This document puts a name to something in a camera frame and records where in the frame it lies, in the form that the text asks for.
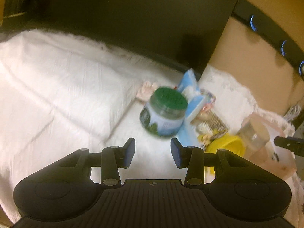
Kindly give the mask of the green lid glass jar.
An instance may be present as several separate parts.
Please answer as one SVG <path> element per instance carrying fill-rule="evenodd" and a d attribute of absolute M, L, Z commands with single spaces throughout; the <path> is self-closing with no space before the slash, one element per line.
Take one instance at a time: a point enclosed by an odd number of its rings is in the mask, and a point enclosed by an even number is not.
<path fill-rule="evenodd" d="M 185 118 L 188 102 L 185 97 L 163 86 L 153 93 L 140 112 L 142 126 L 151 134 L 171 137 L 177 134 Z"/>

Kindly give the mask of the clear jar beige lid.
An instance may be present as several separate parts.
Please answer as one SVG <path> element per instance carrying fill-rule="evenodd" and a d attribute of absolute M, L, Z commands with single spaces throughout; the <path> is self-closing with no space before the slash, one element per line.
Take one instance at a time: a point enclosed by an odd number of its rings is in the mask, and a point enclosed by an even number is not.
<path fill-rule="evenodd" d="M 254 153 L 264 147 L 270 140 L 266 126 L 257 118 L 251 117 L 237 132 L 246 149 L 245 158 L 251 157 Z"/>

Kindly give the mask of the colourful candy packet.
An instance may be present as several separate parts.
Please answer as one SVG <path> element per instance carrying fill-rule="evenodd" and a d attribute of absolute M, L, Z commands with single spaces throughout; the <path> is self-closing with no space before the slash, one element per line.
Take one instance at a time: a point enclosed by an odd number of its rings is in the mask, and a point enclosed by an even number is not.
<path fill-rule="evenodd" d="M 216 96 L 207 89 L 201 89 L 202 101 L 200 102 L 200 113 L 209 113 L 216 101 Z"/>

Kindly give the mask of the white fringed cloth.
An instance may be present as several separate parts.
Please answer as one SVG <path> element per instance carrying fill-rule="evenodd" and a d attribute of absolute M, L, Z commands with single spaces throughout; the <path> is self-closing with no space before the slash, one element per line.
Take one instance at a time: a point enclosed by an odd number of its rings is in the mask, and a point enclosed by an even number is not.
<path fill-rule="evenodd" d="M 140 124 L 146 81 L 175 87 L 182 73 L 81 36 L 44 30 L 1 35 L 1 208 L 20 219 L 13 190 L 26 176 L 80 149 L 136 140 L 121 178 L 184 179 L 169 139 Z"/>

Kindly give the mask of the blue white tissue packet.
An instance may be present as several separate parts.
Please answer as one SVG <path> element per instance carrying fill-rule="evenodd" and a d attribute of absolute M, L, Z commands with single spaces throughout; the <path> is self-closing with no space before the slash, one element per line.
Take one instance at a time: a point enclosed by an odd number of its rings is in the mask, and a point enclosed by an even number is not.
<path fill-rule="evenodd" d="M 184 147 L 200 147 L 197 132 L 195 132 L 195 127 L 191 125 L 191 122 L 206 104 L 207 98 L 202 94 L 192 69 L 185 72 L 177 87 L 177 91 L 183 95 L 188 103 L 185 118 L 177 133 L 177 138 Z"/>

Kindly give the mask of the yellow plastic funnel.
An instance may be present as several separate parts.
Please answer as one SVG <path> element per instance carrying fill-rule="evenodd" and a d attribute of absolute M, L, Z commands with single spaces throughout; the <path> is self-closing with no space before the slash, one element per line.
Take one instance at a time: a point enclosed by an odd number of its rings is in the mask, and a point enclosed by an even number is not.
<path fill-rule="evenodd" d="M 243 157 L 246 151 L 245 144 L 237 135 L 226 133 L 222 137 L 213 140 L 204 147 L 206 153 L 216 153 L 218 149 L 226 149 L 234 154 Z"/>

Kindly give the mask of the black television monitor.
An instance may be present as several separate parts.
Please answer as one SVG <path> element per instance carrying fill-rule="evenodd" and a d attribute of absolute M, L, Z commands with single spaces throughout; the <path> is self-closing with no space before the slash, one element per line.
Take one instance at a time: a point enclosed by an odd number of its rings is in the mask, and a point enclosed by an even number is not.
<path fill-rule="evenodd" d="M 204 72 L 237 0 L 1 0 L 1 29 L 50 29 Z"/>

